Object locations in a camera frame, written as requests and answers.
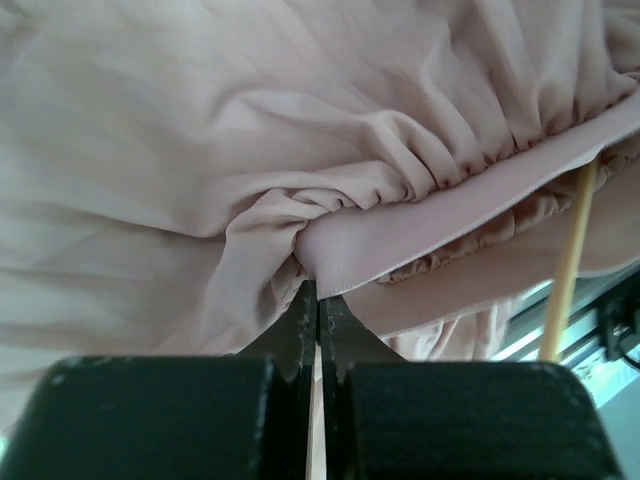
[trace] cloth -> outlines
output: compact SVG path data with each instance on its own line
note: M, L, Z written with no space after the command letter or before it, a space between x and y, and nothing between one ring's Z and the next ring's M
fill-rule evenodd
M3 0L0 428L61 357L239 348L307 275L324 295L356 286L320 272L343 255L318 241L374 280L632 133L636 7ZM505 169L523 181L492 187ZM497 180L477 202L465 192L485 178ZM349 238L386 211L374 207L431 211L445 195L459 203L428 238L401 233L393 215L366 232L393 239L391 256ZM453 211L457 223L442 221ZM319 234L323 219L309 222L320 217L343 223ZM413 280L348 301L393 333L506 293L476 285L425 315L423 297L443 284L413 292L411 320L367 316L371 294L397 300Z

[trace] pink garment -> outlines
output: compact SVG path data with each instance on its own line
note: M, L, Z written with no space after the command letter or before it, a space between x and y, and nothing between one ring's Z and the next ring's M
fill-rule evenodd
M634 5L0 6L0 428L63 356L239 348L305 278L294 249L324 295L347 291L633 133ZM639 254L637 214L625 208L638 192L628 203L606 195L624 190L627 172L637 175L637 162L598 194L596 205L620 211L592 222L586 262L596 255L609 268ZM497 269L514 252L503 247L523 238L555 259L555 247L535 243L539 227L347 300L387 334L491 306L547 276L546 263L519 251L478 285L474 269L488 270L472 259L502 248L488 262ZM516 265L534 272L508 281ZM458 326L465 348L469 336L485 338L481 348L499 331Z

